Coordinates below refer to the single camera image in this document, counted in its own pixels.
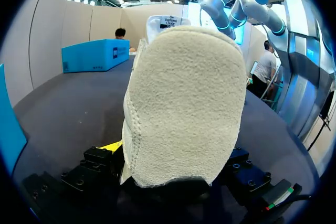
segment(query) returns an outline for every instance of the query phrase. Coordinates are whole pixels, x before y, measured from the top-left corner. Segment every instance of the black mount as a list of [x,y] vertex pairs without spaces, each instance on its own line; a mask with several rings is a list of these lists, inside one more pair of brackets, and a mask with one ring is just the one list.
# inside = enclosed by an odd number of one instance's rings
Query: black mount
[[[225,185],[237,202],[247,209],[242,223],[274,223],[281,220],[282,213],[291,204],[290,200],[302,189],[298,184],[291,187],[285,179],[273,186],[271,173],[255,166],[249,153],[240,147],[233,150],[212,185],[202,178],[193,177],[172,180],[153,188],[140,188],[129,178],[120,186],[123,166],[121,147],[114,153],[92,147],[84,152],[84,159],[76,168],[62,174],[62,182],[47,173],[25,178],[23,186],[28,204],[43,223],[107,223],[112,220],[118,223],[119,220],[125,221],[120,213],[125,207],[119,206],[123,204],[121,201],[127,201],[123,195],[128,195],[137,212],[149,211],[152,216],[158,206],[163,209],[173,206],[175,209],[207,203],[212,198],[211,191]],[[278,204],[281,197],[285,202]]]

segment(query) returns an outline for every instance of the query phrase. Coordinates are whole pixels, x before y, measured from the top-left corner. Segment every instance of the dark gray table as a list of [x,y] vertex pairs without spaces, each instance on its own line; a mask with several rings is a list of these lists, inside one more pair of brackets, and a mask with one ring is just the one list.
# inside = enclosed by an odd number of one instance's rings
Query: dark gray table
[[[28,144],[14,170],[20,183],[32,173],[47,171],[59,177],[83,159],[91,146],[103,146],[121,138],[123,97],[129,81],[133,57],[108,72],[61,74],[15,106]],[[299,139],[285,122],[262,101],[246,93],[237,145],[250,152],[253,163],[272,173],[272,183],[285,178],[312,193],[318,181],[315,166]],[[225,210],[239,223],[245,213],[226,187]],[[286,220],[302,209],[294,203],[284,214]]]

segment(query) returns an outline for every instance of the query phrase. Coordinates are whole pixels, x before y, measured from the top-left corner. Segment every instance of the display screen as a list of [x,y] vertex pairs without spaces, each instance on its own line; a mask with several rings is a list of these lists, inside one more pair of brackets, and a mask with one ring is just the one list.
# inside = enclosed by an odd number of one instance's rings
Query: display screen
[[[228,16],[231,12],[231,9],[224,8],[224,12]],[[188,4],[188,19],[190,20],[192,26],[202,26],[213,30],[218,30],[210,15],[206,11],[201,10],[199,3],[190,2]],[[244,27],[245,25],[234,29],[236,34],[235,42],[239,45],[243,43]]]

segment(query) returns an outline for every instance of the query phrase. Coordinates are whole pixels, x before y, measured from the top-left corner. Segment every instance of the yellow piece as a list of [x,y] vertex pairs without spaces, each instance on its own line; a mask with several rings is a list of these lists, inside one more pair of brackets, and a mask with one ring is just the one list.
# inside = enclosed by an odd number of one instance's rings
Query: yellow piece
[[103,147],[99,147],[99,148],[100,149],[107,149],[109,151],[115,152],[121,145],[122,145],[122,142],[119,141],[119,142],[116,142],[116,143],[113,143],[113,144],[109,144],[109,145],[106,145],[106,146],[103,146]]

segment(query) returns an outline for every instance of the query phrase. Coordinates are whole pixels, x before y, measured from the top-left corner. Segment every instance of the black pants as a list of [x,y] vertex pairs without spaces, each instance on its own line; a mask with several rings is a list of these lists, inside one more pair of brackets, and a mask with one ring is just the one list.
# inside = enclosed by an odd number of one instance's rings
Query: black pants
[[261,81],[258,77],[256,77],[254,74],[252,74],[252,88],[251,88],[251,92],[261,98],[262,94],[264,93],[264,91],[267,89],[267,84],[264,83],[263,81]]

